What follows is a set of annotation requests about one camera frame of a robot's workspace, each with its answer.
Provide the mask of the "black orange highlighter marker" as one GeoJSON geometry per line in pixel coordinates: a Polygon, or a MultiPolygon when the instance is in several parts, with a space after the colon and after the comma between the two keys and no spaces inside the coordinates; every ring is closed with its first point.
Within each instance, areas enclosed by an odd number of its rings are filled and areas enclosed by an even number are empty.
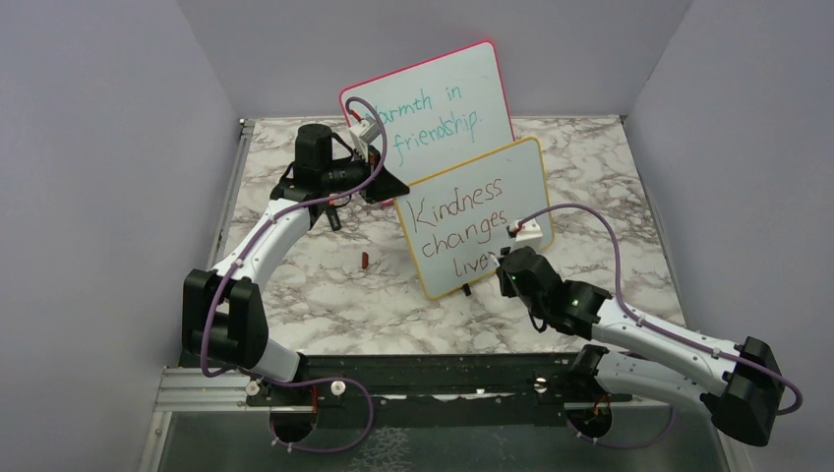
{"type": "Polygon", "coordinates": [[[328,224],[332,231],[339,231],[342,227],[338,209],[335,206],[328,206],[326,209],[328,224]]]}

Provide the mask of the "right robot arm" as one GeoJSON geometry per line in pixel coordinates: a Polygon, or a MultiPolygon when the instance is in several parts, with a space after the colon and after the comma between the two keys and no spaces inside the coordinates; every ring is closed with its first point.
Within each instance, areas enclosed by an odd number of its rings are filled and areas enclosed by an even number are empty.
{"type": "Polygon", "coordinates": [[[702,335],[622,305],[605,289],[562,279],[530,247],[503,248],[497,262],[502,295],[519,299],[538,331],[592,342],[567,374],[575,397],[630,394],[692,406],[726,436],[768,445],[785,387],[765,341],[702,335]]]}

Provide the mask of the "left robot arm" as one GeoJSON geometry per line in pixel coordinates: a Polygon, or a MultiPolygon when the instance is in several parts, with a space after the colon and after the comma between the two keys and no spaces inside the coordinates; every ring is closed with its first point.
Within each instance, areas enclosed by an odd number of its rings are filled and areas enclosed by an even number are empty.
{"type": "Polygon", "coordinates": [[[386,136],[375,119],[349,127],[345,141],[324,124],[299,128],[294,159],[269,195],[256,226],[224,259],[184,280],[183,348],[198,356],[208,378],[240,369],[271,379],[280,400],[293,404],[308,394],[301,353],[271,339],[262,290],[287,253],[321,216],[338,228],[335,201],[359,195],[369,204],[409,192],[385,168],[386,136]]]}

